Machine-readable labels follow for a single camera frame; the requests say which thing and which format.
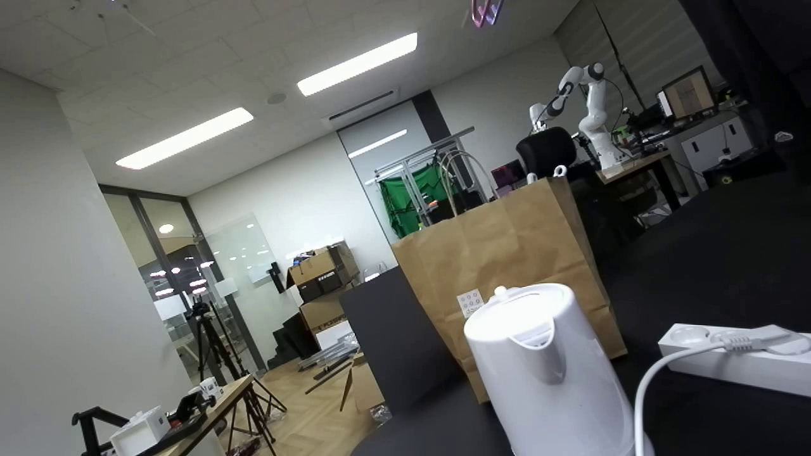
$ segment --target ceiling light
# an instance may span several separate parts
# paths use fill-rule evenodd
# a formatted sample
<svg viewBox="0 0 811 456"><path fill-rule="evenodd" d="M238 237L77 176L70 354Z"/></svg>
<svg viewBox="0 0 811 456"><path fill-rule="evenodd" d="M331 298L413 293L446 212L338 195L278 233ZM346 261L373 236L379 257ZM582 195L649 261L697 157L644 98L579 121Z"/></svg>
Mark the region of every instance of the ceiling light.
<svg viewBox="0 0 811 456"><path fill-rule="evenodd" d="M388 137L382 137L382 138L378 138L378 141L373 141L373 143L365 143L365 146L354 150L354 152L349 155L349 159L357 159L360 155L366 155L366 152L373 152L373 150L379 150L379 146L384 146L388 141L394 141L394 138L399 138L399 137L404 137L404 133L407 133L407 130L399 130L399 132L388 133Z"/></svg>
<svg viewBox="0 0 811 456"><path fill-rule="evenodd" d="M219 137L219 133L224 133L224 132L231 132L231 130L235 130L241 123L247 123L250 118L254 118L250 112L245 112L241 105L231 109L231 112L224 112L224 113L219 113L214 118L207 118L207 121L202 121L197 127L189 127L189 130L174 133L174 137L166 137L166 138L162 138L162 141L157 141L157 143L152 143L146 150L127 155L115 164L119 168L129 168L129 169L152 168L153 161L162 161L162 159L174 157L174 155L179 155L184 150L193 150L195 143L202 143L202 141L207 141L213 137Z"/></svg>
<svg viewBox="0 0 811 456"><path fill-rule="evenodd" d="M299 90L304 97L319 94L319 90L325 90L328 86L349 80L349 78L354 78L360 73L366 73L366 70L373 70L378 65L384 65L384 64L389 64L389 60L394 60L399 55L407 55L407 52L414 50L414 46L417 46L417 32L407 32L407 36L394 38L394 41L379 46L379 48L373 48L373 50L360 52L360 55L354 55L354 59L349 59L344 64L325 69L325 70L319 70L319 73L313 73L309 78L300 78L295 86L299 86Z"/></svg>

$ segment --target white electric kettle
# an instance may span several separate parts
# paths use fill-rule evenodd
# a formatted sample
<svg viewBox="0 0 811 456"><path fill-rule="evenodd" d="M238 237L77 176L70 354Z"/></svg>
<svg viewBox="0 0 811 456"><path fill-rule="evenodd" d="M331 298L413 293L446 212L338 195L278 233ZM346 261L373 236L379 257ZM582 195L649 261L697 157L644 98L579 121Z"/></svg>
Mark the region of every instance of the white electric kettle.
<svg viewBox="0 0 811 456"><path fill-rule="evenodd" d="M463 335L513 456L630 456L629 397L568 285L498 285Z"/></svg>

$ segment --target brown paper bag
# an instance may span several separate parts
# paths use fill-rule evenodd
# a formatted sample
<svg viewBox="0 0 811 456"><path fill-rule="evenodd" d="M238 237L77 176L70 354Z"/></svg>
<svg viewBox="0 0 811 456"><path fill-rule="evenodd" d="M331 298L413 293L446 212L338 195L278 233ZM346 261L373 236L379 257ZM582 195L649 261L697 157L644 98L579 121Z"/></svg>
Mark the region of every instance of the brown paper bag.
<svg viewBox="0 0 811 456"><path fill-rule="evenodd" d="M531 183L503 199L417 231L394 245L394 255L480 403L485 392L463 337L463 306L485 302L497 285L568 283L605 354L625 354L561 176Z"/></svg>

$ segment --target white cable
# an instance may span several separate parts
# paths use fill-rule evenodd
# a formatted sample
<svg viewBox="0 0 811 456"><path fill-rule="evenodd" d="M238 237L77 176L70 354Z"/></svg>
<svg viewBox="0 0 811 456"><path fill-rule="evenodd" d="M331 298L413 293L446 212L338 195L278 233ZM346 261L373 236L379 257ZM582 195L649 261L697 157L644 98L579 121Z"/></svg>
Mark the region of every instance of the white cable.
<svg viewBox="0 0 811 456"><path fill-rule="evenodd" d="M644 373L639 387L636 387L636 397L634 397L634 453L644 456L644 394L650 384L650 379L657 377L658 370L664 370L669 361L681 360L681 358L693 358L702 351L712 351L719 347L729 347L729 342L708 342L708 344L698 344L691 349L681 349L681 351L672 351L665 358L662 358L657 364L649 368L649 373Z"/></svg>

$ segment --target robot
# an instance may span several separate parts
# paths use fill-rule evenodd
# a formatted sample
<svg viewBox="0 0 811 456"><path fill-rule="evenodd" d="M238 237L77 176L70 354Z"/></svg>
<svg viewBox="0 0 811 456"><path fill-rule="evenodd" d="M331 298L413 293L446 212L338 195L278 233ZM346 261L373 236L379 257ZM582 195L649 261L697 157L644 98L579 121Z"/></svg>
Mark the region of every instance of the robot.
<svg viewBox="0 0 811 456"><path fill-rule="evenodd" d="M561 73L556 94L546 103L529 105L531 132L546 130L546 121L560 117L568 97L575 86L587 86L584 117L577 123L577 132L591 141L598 155L600 169L605 174L621 168L621 150L613 146L610 133L605 132L605 69L603 64L573 65Z"/></svg>

